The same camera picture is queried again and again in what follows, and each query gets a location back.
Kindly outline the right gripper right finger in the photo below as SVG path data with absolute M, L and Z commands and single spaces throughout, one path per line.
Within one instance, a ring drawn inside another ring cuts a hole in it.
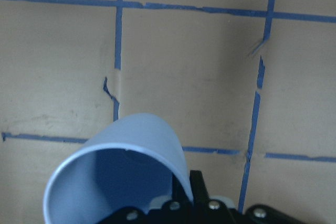
M 190 170 L 190 184 L 194 203 L 206 203 L 209 194 L 205 185 L 203 174 L 200 170 Z

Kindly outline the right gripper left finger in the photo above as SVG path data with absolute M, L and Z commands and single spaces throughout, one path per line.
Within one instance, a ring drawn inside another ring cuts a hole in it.
M 194 207 L 193 201 L 187 197 L 182 184 L 174 174 L 172 175 L 172 200 L 185 207 Z

